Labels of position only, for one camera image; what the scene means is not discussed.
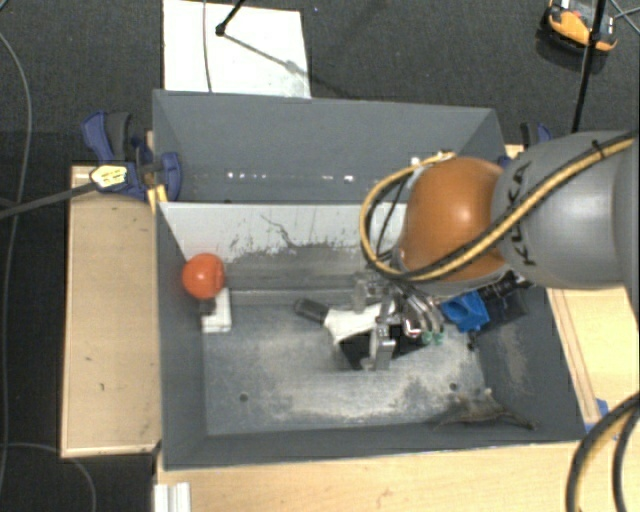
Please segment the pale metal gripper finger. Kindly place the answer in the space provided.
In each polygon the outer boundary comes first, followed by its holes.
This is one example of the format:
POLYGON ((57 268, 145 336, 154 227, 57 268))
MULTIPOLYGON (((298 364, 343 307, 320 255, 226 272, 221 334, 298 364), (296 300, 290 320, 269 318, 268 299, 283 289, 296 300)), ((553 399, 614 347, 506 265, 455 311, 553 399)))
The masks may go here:
POLYGON ((365 371, 386 371, 390 368, 396 341, 390 337, 389 326, 376 326, 369 335, 369 353, 360 364, 365 371))
POLYGON ((376 285, 376 277, 369 272, 358 272, 353 276, 351 304, 355 313, 363 313, 368 306, 380 302, 376 285))

